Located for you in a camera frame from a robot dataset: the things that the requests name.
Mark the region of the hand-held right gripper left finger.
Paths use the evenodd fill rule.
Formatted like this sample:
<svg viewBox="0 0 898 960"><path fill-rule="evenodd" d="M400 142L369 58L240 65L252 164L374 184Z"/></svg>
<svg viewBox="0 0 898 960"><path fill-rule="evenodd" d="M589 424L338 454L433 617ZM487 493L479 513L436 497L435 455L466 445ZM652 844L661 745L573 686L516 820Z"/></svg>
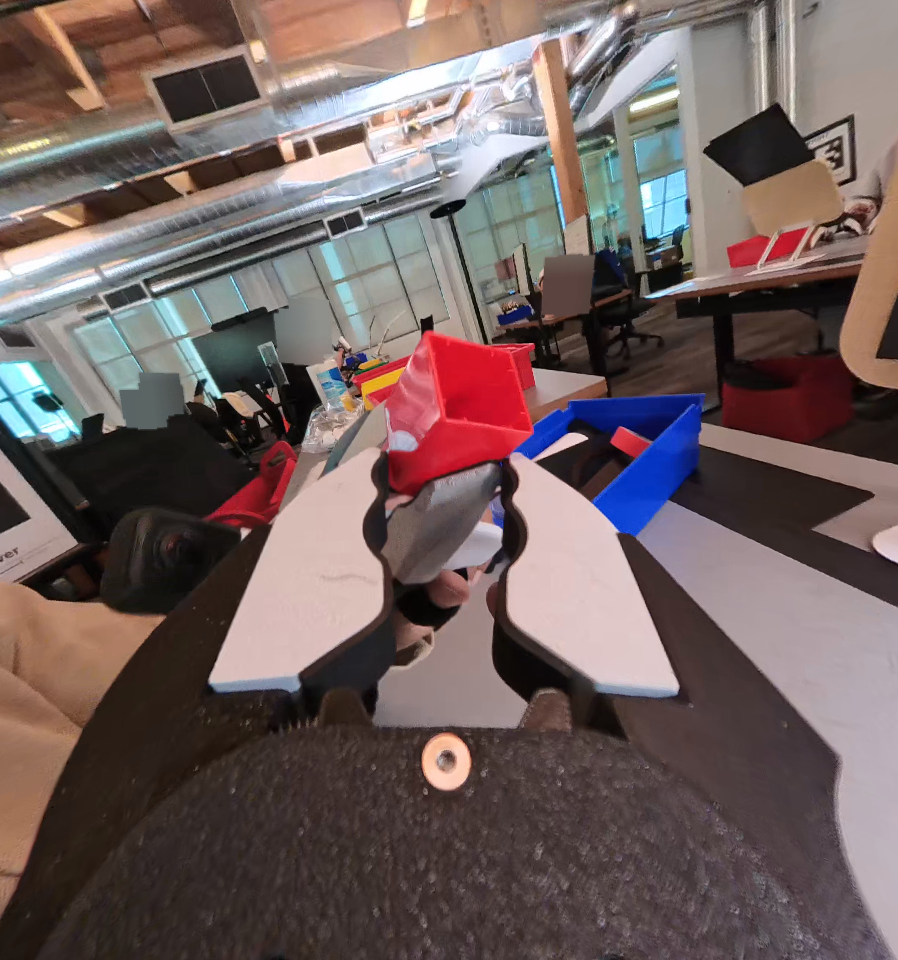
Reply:
<svg viewBox="0 0 898 960"><path fill-rule="evenodd" d="M387 494L387 456L370 448L278 514L208 678L215 693L378 684L396 647Z"/></svg>

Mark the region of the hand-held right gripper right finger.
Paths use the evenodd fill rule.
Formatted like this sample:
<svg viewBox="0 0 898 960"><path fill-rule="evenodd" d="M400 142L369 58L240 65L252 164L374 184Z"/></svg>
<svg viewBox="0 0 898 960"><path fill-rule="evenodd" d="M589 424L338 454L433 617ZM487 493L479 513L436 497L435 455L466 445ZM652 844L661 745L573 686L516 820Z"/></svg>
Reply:
<svg viewBox="0 0 898 960"><path fill-rule="evenodd" d="M679 681L613 523L524 454L505 467L503 636L596 693L675 697Z"/></svg>

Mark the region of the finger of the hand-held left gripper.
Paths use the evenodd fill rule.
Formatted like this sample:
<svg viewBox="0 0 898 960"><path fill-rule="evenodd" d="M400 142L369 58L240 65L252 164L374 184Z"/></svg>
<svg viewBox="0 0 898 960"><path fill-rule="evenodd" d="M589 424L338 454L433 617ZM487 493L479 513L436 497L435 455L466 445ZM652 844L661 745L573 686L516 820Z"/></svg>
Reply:
<svg viewBox="0 0 898 960"><path fill-rule="evenodd" d="M379 449L387 440L387 420L385 404L364 411L359 418L346 429L329 454L323 474L329 474L348 462L364 450Z"/></svg>
<svg viewBox="0 0 898 960"><path fill-rule="evenodd" d="M432 583L444 570L488 565L503 531L483 515L501 488L502 467L485 462L435 478L387 520L383 548L394 579L406 587Z"/></svg>

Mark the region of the blue plastic bin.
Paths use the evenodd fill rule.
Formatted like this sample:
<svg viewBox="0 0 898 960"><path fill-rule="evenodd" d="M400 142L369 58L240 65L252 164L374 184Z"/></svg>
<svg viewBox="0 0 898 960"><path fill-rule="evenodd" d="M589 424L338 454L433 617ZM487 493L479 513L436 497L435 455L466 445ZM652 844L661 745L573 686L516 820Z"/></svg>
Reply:
<svg viewBox="0 0 898 960"><path fill-rule="evenodd" d="M594 503L620 532L634 536L696 471L704 402L703 393L574 400L539 420L516 451L540 463L555 455L550 448L564 436L578 433L585 441L564 453L616 456L619 470ZM619 426L650 439L651 448L635 460L614 450L610 438Z"/></svg>

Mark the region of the person's left forearm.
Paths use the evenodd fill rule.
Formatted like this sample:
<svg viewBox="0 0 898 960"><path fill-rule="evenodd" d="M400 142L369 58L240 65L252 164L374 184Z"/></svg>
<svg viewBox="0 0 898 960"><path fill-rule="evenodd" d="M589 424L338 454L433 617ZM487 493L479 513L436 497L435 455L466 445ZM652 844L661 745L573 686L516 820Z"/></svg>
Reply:
<svg viewBox="0 0 898 960"><path fill-rule="evenodd" d="M0 582L0 916L83 727L164 618Z"/></svg>

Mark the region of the person's left hand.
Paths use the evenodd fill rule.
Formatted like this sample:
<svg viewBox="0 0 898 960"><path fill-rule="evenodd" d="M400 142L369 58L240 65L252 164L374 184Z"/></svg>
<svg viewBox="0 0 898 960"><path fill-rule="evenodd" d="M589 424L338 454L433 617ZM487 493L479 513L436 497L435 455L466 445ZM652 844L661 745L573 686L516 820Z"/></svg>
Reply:
<svg viewBox="0 0 898 960"><path fill-rule="evenodd" d="M470 598L468 570L440 571L434 580L425 585L425 593L431 604L440 610L452 610L466 604Z"/></svg>

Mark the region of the red backpack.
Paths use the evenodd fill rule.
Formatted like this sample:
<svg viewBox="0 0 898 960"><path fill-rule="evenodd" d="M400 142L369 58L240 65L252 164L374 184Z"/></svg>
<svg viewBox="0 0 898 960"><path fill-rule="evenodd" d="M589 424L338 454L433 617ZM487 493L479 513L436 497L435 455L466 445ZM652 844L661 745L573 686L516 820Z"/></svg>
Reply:
<svg viewBox="0 0 898 960"><path fill-rule="evenodd" d="M275 441L263 454L258 474L204 520L248 531L270 524L280 509L297 463L292 446L285 439Z"/></svg>

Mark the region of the printed tag poster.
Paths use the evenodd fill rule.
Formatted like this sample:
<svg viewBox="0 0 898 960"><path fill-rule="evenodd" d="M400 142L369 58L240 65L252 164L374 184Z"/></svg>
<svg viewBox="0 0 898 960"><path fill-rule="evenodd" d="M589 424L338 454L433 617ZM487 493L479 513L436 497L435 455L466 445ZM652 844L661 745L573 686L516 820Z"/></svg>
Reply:
<svg viewBox="0 0 898 960"><path fill-rule="evenodd" d="M19 583L79 545L0 450L0 583Z"/></svg>

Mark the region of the black monitor screen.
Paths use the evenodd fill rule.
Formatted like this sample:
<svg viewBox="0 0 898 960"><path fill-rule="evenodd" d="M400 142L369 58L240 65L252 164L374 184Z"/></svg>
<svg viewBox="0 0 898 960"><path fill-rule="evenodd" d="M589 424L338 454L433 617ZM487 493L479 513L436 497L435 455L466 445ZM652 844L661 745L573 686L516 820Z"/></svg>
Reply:
<svg viewBox="0 0 898 960"><path fill-rule="evenodd" d="M214 323L208 333L192 337L192 347L219 393L243 390L242 380L272 387L259 347L275 342L274 317L274 311L260 308Z"/></svg>

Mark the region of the red plastic bin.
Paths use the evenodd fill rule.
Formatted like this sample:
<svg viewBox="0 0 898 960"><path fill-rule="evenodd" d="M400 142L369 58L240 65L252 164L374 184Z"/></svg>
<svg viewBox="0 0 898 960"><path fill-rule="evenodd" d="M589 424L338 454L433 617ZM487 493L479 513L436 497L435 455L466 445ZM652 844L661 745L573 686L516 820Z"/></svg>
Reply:
<svg viewBox="0 0 898 960"><path fill-rule="evenodd" d="M535 346L533 343L501 343L494 345L493 350L497 354L506 354L512 359L518 375L520 388L523 392L533 388L536 385L535 372L532 365L535 352Z"/></svg>
<svg viewBox="0 0 898 960"><path fill-rule="evenodd" d="M757 267L760 264L790 260L811 229L796 229L772 236L756 235L727 248L731 269Z"/></svg>

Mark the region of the red bag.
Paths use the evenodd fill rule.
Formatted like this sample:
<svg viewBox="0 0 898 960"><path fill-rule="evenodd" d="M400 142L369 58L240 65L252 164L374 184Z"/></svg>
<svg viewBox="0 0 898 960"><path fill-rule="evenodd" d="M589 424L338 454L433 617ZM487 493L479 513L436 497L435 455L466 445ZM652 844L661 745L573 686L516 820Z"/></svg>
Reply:
<svg viewBox="0 0 898 960"><path fill-rule="evenodd" d="M722 424L809 444L855 418L853 389L848 367L833 353L736 361L722 380Z"/></svg>

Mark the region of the long wooden desk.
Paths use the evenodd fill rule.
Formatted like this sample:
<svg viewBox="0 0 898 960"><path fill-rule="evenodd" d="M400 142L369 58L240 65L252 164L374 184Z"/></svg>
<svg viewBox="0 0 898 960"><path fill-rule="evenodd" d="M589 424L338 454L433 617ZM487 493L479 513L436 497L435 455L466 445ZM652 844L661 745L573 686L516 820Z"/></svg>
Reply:
<svg viewBox="0 0 898 960"><path fill-rule="evenodd" d="M709 410L721 405L726 366L735 360L737 316L779 311L815 313L824 307L848 306L869 236L823 244L815 258L779 260L768 270L729 270L721 274L690 279L650 293L652 302L672 302L680 319L709 318L715 353L718 392Z"/></svg>

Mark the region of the ceiling air vent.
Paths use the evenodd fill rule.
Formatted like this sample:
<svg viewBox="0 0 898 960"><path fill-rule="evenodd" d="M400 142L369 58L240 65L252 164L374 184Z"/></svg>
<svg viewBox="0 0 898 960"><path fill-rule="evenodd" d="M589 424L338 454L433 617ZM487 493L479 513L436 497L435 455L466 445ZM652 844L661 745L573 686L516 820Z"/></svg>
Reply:
<svg viewBox="0 0 898 960"><path fill-rule="evenodd" d="M143 74L148 96L173 134L266 106L269 97L250 50L234 46L171 62Z"/></svg>

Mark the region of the wooden board with black sheet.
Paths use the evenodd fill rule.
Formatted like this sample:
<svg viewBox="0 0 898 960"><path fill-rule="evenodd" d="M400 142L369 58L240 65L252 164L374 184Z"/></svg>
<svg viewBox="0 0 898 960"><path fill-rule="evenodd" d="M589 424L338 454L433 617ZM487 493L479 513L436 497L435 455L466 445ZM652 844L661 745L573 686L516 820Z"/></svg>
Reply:
<svg viewBox="0 0 898 960"><path fill-rule="evenodd" d="M898 162L870 237L839 340L840 355L864 382L898 390L898 357L882 356L898 301Z"/></svg>

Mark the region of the tilted board on stand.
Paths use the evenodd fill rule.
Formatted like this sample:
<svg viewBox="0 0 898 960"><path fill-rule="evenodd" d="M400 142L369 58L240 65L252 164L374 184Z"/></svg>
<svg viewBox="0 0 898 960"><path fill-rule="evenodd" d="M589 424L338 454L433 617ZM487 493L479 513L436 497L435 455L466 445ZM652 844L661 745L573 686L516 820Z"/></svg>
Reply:
<svg viewBox="0 0 898 960"><path fill-rule="evenodd" d="M704 153L742 186L744 211L767 238L755 274L796 263L815 231L843 214L829 165L778 103L713 139Z"/></svg>

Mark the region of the framed tag print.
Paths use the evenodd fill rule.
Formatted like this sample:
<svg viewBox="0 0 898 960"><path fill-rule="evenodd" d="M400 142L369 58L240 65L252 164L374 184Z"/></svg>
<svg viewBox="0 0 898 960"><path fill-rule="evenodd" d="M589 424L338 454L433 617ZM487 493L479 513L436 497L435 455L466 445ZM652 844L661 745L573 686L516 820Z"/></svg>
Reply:
<svg viewBox="0 0 898 960"><path fill-rule="evenodd" d="M848 116L804 136L814 157L825 162L836 184L848 186L858 176L855 115Z"/></svg>

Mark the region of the silver air duct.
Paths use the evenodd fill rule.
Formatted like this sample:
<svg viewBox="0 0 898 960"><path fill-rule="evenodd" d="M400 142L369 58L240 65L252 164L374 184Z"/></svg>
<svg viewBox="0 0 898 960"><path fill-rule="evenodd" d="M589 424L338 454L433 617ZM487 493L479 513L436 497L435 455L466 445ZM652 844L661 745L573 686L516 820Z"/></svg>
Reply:
<svg viewBox="0 0 898 960"><path fill-rule="evenodd" d="M200 282L231 249L416 190L536 95L572 41L574 111L640 33L638 2L14 2L0 6L0 328ZM172 133L143 74L245 45L269 103Z"/></svg>

